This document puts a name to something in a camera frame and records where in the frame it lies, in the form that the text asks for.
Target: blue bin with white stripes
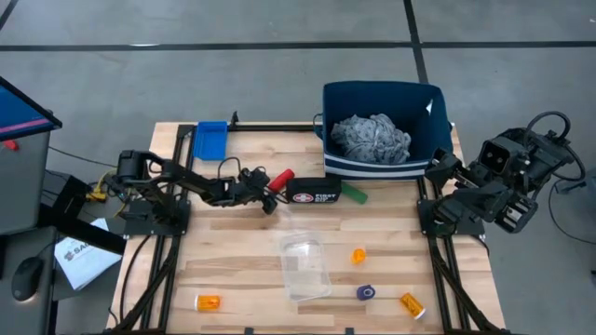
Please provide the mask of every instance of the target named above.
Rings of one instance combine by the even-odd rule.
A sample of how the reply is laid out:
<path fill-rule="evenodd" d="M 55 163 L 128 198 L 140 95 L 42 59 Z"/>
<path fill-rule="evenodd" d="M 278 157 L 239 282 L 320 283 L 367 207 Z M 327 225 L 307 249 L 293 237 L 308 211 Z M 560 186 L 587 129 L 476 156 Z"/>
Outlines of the blue bin with white stripes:
<path fill-rule="evenodd" d="M 412 137 L 410 157 L 402 164 L 382 165 L 343 157 L 331 137 L 333 125 L 352 115 L 386 114 L 394 125 Z M 323 139 L 325 174 L 344 180 L 415 180 L 437 148 L 452 152 L 451 124 L 445 99 L 438 87 L 428 84 L 386 81 L 344 81 L 323 88 L 322 126 L 315 132 Z"/>

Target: white paper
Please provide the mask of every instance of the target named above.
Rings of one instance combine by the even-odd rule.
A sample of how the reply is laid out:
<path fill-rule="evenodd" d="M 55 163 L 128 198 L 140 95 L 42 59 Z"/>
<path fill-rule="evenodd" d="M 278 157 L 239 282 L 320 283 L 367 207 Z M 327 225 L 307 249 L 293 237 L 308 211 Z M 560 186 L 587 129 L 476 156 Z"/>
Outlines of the white paper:
<path fill-rule="evenodd" d="M 91 225 L 104 231 L 108 230 L 105 219 L 97 219 Z M 122 258 L 113 252 L 92 247 L 71 237 L 64 238 L 56 245 L 54 256 L 75 290 L 84 288 Z"/>

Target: clear plastic container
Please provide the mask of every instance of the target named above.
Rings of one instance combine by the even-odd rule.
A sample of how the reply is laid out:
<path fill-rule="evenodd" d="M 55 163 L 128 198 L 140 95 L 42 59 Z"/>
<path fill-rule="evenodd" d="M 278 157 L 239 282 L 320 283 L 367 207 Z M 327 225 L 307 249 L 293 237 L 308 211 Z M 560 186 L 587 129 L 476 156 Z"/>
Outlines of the clear plastic container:
<path fill-rule="evenodd" d="M 316 234 L 290 234 L 282 237 L 279 244 L 283 279 L 290 300 L 301 302 L 332 293 L 323 245 Z"/>

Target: red marker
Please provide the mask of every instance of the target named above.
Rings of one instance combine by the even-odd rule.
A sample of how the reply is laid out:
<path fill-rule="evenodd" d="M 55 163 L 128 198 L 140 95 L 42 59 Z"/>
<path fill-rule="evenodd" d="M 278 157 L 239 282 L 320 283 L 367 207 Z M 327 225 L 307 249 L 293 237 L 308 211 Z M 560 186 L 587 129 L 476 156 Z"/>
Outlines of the red marker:
<path fill-rule="evenodd" d="M 19 145 L 14 140 L 3 141 L 2 144 L 12 151 L 18 151 Z"/>
<path fill-rule="evenodd" d="M 294 171 L 288 168 L 269 183 L 269 189 L 275 193 L 279 193 L 279 191 L 286 187 L 286 182 L 292 178 L 294 178 Z"/>

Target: blue storage bin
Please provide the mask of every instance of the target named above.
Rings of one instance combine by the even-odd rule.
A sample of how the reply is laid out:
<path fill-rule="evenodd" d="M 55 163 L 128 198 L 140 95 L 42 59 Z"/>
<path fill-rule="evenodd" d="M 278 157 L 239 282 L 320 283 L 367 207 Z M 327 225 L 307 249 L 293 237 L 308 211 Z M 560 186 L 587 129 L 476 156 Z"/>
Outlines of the blue storage bin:
<path fill-rule="evenodd" d="M 410 157 L 398 165 L 361 163 L 343 157 L 331 137 L 333 125 L 352 115 L 386 114 L 412 137 Z M 437 148 L 452 152 L 451 124 L 438 87 L 405 82 L 345 81 L 323 88 L 323 125 L 315 127 L 323 139 L 325 173 L 345 180 L 415 180 Z"/>
<path fill-rule="evenodd" d="M 196 126 L 194 156 L 204 161 L 225 159 L 226 121 L 201 121 Z"/>

